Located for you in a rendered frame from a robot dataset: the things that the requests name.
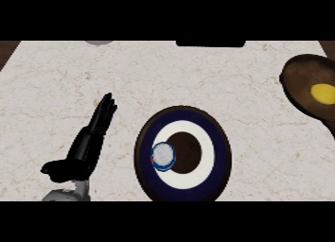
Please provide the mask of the blue and white round plate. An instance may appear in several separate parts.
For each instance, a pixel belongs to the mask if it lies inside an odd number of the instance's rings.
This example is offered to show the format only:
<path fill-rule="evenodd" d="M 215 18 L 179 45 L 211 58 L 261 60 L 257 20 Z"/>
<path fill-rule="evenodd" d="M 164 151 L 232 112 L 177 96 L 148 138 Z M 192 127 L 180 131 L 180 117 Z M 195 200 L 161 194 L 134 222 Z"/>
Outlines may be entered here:
<path fill-rule="evenodd" d="M 176 149 L 176 163 L 161 172 L 150 160 L 159 142 Z M 232 151 L 214 117 L 190 106 L 173 106 L 146 121 L 136 141 L 134 168 L 153 201 L 213 201 L 227 184 Z"/>

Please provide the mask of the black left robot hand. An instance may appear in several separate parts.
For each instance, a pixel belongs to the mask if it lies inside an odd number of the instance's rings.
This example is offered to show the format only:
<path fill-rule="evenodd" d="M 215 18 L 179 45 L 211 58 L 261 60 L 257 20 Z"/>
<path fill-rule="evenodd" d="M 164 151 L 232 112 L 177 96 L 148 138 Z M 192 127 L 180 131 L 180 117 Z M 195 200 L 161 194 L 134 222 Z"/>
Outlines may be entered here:
<path fill-rule="evenodd" d="M 112 94 L 105 94 L 94 109 L 90 123 L 81 128 L 63 160 L 51 161 L 40 172 L 53 182 L 85 181 L 96 168 L 106 131 L 111 126 L 116 104 Z"/>

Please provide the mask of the black appliance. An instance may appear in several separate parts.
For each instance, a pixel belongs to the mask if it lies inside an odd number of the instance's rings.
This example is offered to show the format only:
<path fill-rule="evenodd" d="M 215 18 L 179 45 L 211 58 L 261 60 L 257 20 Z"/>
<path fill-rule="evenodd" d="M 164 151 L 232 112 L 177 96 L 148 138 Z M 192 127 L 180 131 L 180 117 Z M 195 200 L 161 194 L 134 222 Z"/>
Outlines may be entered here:
<path fill-rule="evenodd" d="M 177 46 L 184 47 L 244 47 L 245 41 L 192 41 L 192 40 L 180 40 L 176 41 Z"/>

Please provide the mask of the yellow lemon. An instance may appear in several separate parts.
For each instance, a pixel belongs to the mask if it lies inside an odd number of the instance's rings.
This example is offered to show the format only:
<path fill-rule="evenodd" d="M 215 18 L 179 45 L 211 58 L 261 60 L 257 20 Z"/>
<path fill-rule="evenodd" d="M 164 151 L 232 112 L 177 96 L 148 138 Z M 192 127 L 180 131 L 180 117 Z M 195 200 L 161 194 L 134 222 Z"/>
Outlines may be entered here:
<path fill-rule="evenodd" d="M 310 88 L 310 95 L 323 105 L 335 104 L 335 86 L 325 83 L 314 84 Z"/>

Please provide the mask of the dark brown frying pan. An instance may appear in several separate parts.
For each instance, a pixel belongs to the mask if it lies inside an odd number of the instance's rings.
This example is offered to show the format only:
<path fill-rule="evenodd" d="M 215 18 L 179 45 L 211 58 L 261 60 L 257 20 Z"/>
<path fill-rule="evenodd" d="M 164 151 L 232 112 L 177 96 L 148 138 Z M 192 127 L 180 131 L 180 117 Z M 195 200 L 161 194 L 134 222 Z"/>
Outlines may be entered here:
<path fill-rule="evenodd" d="M 335 61 L 313 54 L 294 56 L 283 65 L 279 82 L 291 103 L 306 115 L 322 121 L 335 140 L 335 104 L 323 105 L 310 95 L 314 84 L 335 86 Z"/>

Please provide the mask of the blue rimmed can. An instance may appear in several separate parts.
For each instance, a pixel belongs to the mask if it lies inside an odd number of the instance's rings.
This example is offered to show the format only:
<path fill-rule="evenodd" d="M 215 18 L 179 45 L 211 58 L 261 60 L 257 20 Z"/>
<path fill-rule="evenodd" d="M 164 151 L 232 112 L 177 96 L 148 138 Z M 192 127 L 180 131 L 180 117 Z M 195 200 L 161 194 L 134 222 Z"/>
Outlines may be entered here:
<path fill-rule="evenodd" d="M 155 169 L 165 172 L 176 163 L 176 149 L 168 142 L 159 142 L 150 151 L 150 160 Z"/>

